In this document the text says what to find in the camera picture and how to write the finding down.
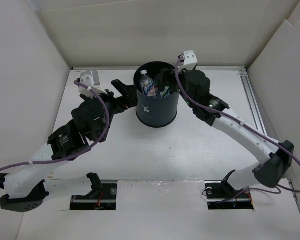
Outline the clear bottle green blue label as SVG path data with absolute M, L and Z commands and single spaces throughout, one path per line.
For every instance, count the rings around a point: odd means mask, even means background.
M 168 97 L 170 95 L 170 87 L 169 86 L 165 86 L 162 91 L 159 91 L 159 88 L 156 87 L 155 91 L 156 91 L 156 97 L 157 98 L 165 98 L 165 97 Z

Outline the clear bottle orange blue label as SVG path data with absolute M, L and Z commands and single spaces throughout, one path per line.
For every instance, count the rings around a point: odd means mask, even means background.
M 154 80 L 148 75 L 147 70 L 141 70 L 140 75 L 139 86 L 141 92 L 147 97 L 156 98 L 157 92 Z

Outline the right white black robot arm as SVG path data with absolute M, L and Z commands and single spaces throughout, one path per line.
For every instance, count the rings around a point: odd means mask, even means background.
M 225 196 L 233 197 L 257 184 L 279 187 L 292 165 L 294 145 L 290 141 L 268 138 L 245 123 L 225 101 L 211 94 L 211 81 L 200 70 L 164 68 L 155 80 L 159 90 L 168 87 L 171 93 L 179 93 L 198 119 L 231 137 L 256 158 L 256 164 L 232 170 L 221 180 Z

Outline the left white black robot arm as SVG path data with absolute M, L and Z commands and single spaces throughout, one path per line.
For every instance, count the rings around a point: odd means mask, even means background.
M 72 119 L 66 125 L 48 137 L 44 148 L 51 151 L 51 157 L 0 168 L 0 189 L 5 191 L 0 198 L 2 210 L 26 213 L 54 198 L 83 196 L 99 201 L 103 197 L 104 187 L 96 173 L 70 179 L 48 176 L 106 141 L 114 115 L 137 106 L 137 86 L 113 80 L 111 84 L 121 94 L 115 97 L 113 92 L 81 79 L 74 84 L 82 91 L 83 103 L 71 112 Z

